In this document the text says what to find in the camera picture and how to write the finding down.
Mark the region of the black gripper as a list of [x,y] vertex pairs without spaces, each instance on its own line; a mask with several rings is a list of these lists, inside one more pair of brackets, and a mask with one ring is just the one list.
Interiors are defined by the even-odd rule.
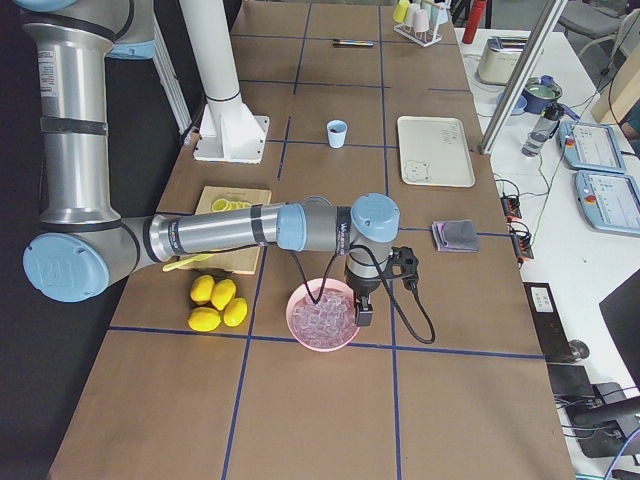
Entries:
[[355,324],[357,327],[369,327],[372,323],[374,309],[370,295],[380,286],[378,277],[364,278],[346,273],[346,284],[354,294]]

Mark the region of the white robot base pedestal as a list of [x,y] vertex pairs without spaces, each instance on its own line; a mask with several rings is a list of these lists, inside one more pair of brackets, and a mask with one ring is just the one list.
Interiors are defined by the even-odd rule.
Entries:
[[194,157],[260,163],[270,120],[242,99],[223,2],[181,0],[180,7],[206,100]]

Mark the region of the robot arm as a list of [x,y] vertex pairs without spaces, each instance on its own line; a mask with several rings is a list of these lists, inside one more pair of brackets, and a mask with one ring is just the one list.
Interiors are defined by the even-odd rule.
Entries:
[[369,193],[338,207],[315,196],[223,213],[123,218],[110,203],[105,60],[154,55],[154,5],[23,1],[20,9],[38,49],[47,175],[43,232],[23,254],[36,289],[80,302],[175,256],[276,245],[344,256],[355,322],[370,324],[370,296],[392,272],[400,216],[392,199]]

